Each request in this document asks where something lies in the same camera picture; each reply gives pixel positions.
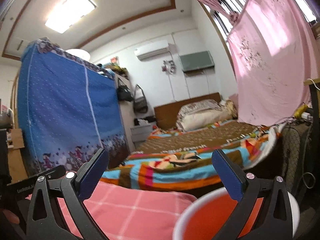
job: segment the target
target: nightstand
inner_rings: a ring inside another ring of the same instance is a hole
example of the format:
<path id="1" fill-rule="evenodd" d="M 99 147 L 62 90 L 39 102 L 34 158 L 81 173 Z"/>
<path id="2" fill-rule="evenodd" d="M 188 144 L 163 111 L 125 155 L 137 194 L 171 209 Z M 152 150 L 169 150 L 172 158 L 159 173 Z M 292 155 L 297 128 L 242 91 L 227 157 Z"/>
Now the nightstand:
<path id="1" fill-rule="evenodd" d="M 137 148 L 152 132 L 152 124 L 137 125 L 131 128 L 131 139 Z"/>

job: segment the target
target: wooden headboard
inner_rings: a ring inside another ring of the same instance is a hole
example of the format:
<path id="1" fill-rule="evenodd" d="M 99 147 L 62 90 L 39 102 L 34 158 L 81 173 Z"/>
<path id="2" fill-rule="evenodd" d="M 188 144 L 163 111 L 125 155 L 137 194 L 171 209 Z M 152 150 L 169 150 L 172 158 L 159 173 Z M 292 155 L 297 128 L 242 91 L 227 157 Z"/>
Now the wooden headboard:
<path id="1" fill-rule="evenodd" d="M 154 110 L 157 119 L 157 126 L 161 129 L 169 129 L 174 127 L 176 125 L 178 112 L 182 106 L 202 101 L 205 99 L 213 99 L 218 103 L 221 101 L 220 94 L 214 93 L 201 97 L 190 98 L 183 101 L 170 103 L 163 106 L 156 106 Z"/>

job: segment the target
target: silver screw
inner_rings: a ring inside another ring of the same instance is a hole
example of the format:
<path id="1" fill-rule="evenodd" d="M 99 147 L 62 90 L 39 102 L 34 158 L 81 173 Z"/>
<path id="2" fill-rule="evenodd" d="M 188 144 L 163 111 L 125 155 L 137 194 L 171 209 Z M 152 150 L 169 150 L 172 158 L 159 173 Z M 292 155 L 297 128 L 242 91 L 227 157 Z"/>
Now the silver screw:
<path id="1" fill-rule="evenodd" d="M 278 177 L 277 177 L 277 181 L 278 181 L 278 182 L 283 182 L 282 177 L 278 176 Z"/>
<path id="2" fill-rule="evenodd" d="M 247 173 L 246 176 L 248 179 L 254 179 L 254 175 L 252 173 Z"/>
<path id="3" fill-rule="evenodd" d="M 42 182 L 44 181 L 44 176 L 40 176 L 38 179 L 37 179 L 38 182 Z"/>
<path id="4" fill-rule="evenodd" d="M 74 176 L 75 176 L 75 173 L 72 172 L 72 171 L 68 172 L 67 175 L 66 175 L 67 179 L 72 179 Z"/>

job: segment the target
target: recessed ceiling light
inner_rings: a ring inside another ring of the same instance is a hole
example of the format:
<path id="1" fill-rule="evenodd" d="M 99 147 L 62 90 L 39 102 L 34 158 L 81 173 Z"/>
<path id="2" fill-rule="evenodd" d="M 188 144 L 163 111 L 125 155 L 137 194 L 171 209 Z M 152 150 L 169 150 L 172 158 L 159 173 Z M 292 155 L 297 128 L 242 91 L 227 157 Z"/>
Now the recessed ceiling light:
<path id="1" fill-rule="evenodd" d="M 58 33 L 64 33 L 95 7 L 91 0 L 66 0 L 54 8 L 45 25 Z"/>

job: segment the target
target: green panel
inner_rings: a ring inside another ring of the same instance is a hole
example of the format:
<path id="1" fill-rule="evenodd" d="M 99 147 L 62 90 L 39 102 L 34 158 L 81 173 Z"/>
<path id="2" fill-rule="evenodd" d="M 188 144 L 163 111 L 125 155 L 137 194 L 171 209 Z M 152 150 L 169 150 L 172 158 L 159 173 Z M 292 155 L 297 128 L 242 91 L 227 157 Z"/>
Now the green panel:
<path id="1" fill-rule="evenodd" d="M 182 71 L 214 67 L 214 62 L 209 51 L 202 51 L 180 56 Z"/>

